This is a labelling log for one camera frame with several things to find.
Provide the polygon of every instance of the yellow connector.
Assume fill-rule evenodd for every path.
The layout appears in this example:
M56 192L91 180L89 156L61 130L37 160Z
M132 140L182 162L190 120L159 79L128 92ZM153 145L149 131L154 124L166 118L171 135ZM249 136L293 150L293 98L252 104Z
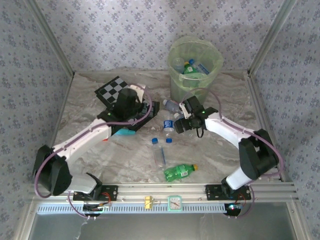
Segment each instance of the yellow connector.
M146 196L144 198L144 208L145 209L152 209L154 204L154 198L152 196Z

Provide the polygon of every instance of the cable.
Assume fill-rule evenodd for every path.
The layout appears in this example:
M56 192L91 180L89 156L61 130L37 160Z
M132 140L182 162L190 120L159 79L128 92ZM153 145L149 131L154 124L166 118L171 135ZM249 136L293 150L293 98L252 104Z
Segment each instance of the cable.
M72 209L76 212L76 214L78 214L80 217L87 219L88 217L87 217L86 215L82 214L81 212L79 212L79 211L76 209L76 207L71 203L70 194L71 194L71 191L69 191L69 193L68 193L67 200L68 200L71 208L72 208Z
M236 201L234 202L234 204L237 204L237 202L239 201L239 196L243 197L244 204L242 205L242 207L244 207L246 205L246 198L241 192L239 192L238 197L237 197Z
M198 138L202 138L202 137L204 136L204 133L205 133L205 132L204 132L204 129L201 128L201 130L202 130L201 135L199 135L198 129L199 129L199 128L196 129L196 135L198 136Z
M210 92L210 93L215 97L215 99L217 100L217 102L218 102L218 104L219 104L219 116L220 116L221 120L222 120L225 124L227 124L229 127L233 128L233 129L235 129L235 130L237 130L237 131L246 133L246 134L248 134L248 135L250 135L250 136L253 136L254 138L260 140L261 142L263 142L264 144L266 144L269 148L271 148L272 151L276 154L276 156L277 156L278 159L279 159L279 170L278 170L278 172L271 173L271 174L264 174L263 176L265 176L265 177L277 176L277 175L280 175L280 174L284 171L284 168L285 168L284 159L282 158L280 152L279 152L270 142L268 142L268 141L265 140L264 138L258 136L257 134L255 134L255 133L253 133L253 132L250 132L250 131L247 131L245 128L241 128L241 127L238 127L238 126L236 126L236 125L233 125L232 123L230 123L230 122L228 122L227 120L224 119L224 117L222 116L222 104L221 104L221 101L220 101L218 95L217 95L214 91L212 91L212 90L210 90L210 89L207 89L207 88L204 88L204 87L194 88L194 89L188 91L188 92L184 95L181 103L186 99L186 97L187 97L188 94L190 94L191 92L196 91L196 90L206 90L206 91Z
M144 120L145 118L147 118L151 112L151 109L152 109L152 99L151 99L151 96L150 94L148 93L148 91L146 89L144 89L143 87L139 86L139 85L136 85L136 84L130 84L130 86L136 86L142 90L144 90L144 93L145 95L147 96L148 98L148 101L149 101L149 108L148 108L148 111L146 112L146 114L135 120L135 121L125 121L125 122L121 122L121 121L111 121L111 122L104 122L104 123L100 123L100 124L97 124L95 126L93 126L90 130L88 129L87 131L83 132L82 134L80 134L78 137L76 137L74 140L70 141L68 144L66 144L64 147L61 147L60 149L58 149L57 151L54 151L53 153L51 153L44 161L43 163L40 165L39 169L37 170L36 174L35 174L35 177L34 177L34 191L35 191L35 194L37 196L39 196L40 198L43 198L43 199L46 199L46 198L49 198L51 196L51 193L49 193L48 195L42 195L40 192L39 192L39 188L38 188L38 183L39 183L39 177L40 177L40 173L41 171L44 169L44 167L46 166L46 164L50 161L50 159L52 159L55 155L57 155L58 153L60 153L62 150L70 147L72 144L76 143L79 139L83 138L85 135L87 135L88 133L92 132L93 130L97 129L97 128L100 128L100 127L103 127L103 126L108 126L108 125L133 125L133 124L136 124L136 123L139 123L141 122L142 120Z
M110 204L110 207L111 207L111 197L110 197L109 193L103 192L103 193L101 193L101 194L104 195L104 196L106 196L106 197L108 197L108 202L103 203L102 206L105 205L105 204Z
M242 205L242 207L244 207L246 205L246 198L241 192L239 192L239 195L241 195L243 197L244 204Z
M252 209L254 208L255 200L256 200L255 199L255 192L254 192L254 190L253 190L251 185L249 185L249 189L250 189L251 195L252 195L252 203L251 203L248 211L246 211L244 214L242 214L240 216L235 217L236 219L243 218L243 217L247 216L252 211Z

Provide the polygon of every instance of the green soda bottle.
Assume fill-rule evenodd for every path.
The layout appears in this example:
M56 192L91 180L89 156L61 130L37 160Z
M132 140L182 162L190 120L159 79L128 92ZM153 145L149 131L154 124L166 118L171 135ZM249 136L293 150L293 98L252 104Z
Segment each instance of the green soda bottle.
M196 170L198 170L198 165L196 164L181 164L170 167L164 171L165 180L167 182L172 182L176 179L183 179Z
M197 72L198 71L193 66L191 66L189 62L186 61L184 63L184 72L183 72L183 74L195 74Z

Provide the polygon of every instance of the black square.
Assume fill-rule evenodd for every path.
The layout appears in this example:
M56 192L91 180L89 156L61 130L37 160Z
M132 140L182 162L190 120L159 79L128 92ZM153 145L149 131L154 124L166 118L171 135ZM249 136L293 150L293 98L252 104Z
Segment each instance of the black square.
M100 93L101 95L104 95L105 93L107 93L107 90L105 90L105 89L103 88L103 89L101 89L101 90L99 91L99 93Z
M111 96L111 97L109 97L109 98L107 99L107 101L108 101L109 103L113 103L115 100L116 100L116 99L115 99L113 96Z
M114 82L110 83L110 86L114 88L115 86L118 86L118 83L116 83L116 82L114 81Z
M110 91L109 91L109 93L111 94L111 95L113 95L113 94L115 94L117 91L114 89L114 88L112 88Z
M128 84L127 84L125 81L123 81L123 82L120 83L119 85L124 88L124 87L127 86Z

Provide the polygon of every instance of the green bottle label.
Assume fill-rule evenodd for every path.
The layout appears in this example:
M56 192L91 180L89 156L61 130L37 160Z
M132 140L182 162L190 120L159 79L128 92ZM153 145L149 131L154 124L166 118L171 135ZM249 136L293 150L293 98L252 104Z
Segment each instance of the green bottle label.
M185 177L188 175L188 171L186 170L186 167L184 165L178 166L180 170L181 177Z

